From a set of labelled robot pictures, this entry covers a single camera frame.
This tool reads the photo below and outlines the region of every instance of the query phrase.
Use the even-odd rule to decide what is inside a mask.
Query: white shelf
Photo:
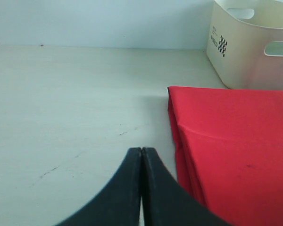
[[[0,226],[73,214],[129,147],[175,177],[171,85],[224,88],[204,51],[0,46]]]

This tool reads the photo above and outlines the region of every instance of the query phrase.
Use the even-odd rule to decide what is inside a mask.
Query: white wall
[[[213,0],[0,0],[0,43],[203,49],[212,4]]]

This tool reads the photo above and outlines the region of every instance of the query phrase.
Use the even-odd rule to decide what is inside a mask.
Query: white plastic basket
[[[215,0],[207,56],[229,88],[283,90],[283,3]]]

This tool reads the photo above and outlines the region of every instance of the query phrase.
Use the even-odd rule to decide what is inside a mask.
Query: black checkered logo
[[[225,38],[221,35],[220,36],[220,41],[219,41],[219,47],[218,50],[221,53],[223,57],[225,57],[225,52],[226,52],[226,46],[227,46],[227,41]]]

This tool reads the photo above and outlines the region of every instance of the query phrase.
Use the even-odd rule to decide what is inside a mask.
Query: red fabric
[[[178,182],[235,226],[283,226],[283,91],[169,87]]]

